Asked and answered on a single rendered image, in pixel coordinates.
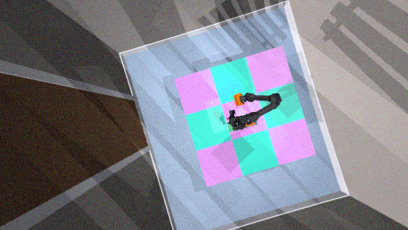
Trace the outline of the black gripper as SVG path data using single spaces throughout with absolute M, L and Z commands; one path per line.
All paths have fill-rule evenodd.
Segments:
M 227 119 L 233 118 L 235 113 L 236 113 L 235 110 L 229 111 L 229 114 L 230 114 L 230 115 L 229 115 L 229 117 L 228 117 Z M 236 117 L 238 117 L 238 118 L 237 118 L 237 122 L 238 122 L 238 121 L 239 121 L 239 116 L 236 116 Z M 235 123 L 235 125 L 232 126 L 234 131 L 238 130 L 238 128 L 237 128 L 236 126 L 237 126 L 237 123 Z

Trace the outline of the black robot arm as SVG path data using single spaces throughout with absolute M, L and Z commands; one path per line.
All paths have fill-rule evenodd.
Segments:
M 260 96 L 260 95 L 255 95 L 253 93 L 245 93 L 243 96 L 239 96 L 241 102 L 253 102 L 253 101 L 269 101 L 270 104 L 265 106 L 264 108 L 256 111 L 256 112 L 251 112 L 249 114 L 243 115 L 239 117 L 239 121 L 237 122 L 238 117 L 233 117 L 229 118 L 229 123 L 231 126 L 234 126 L 235 123 L 237 124 L 237 128 L 242 130 L 246 127 L 247 125 L 250 125 L 257 121 L 260 116 L 270 112 L 271 110 L 277 109 L 277 107 L 280 105 L 282 102 L 281 96 L 279 93 L 273 93 L 270 96 Z M 248 122 L 249 120 L 249 122 Z

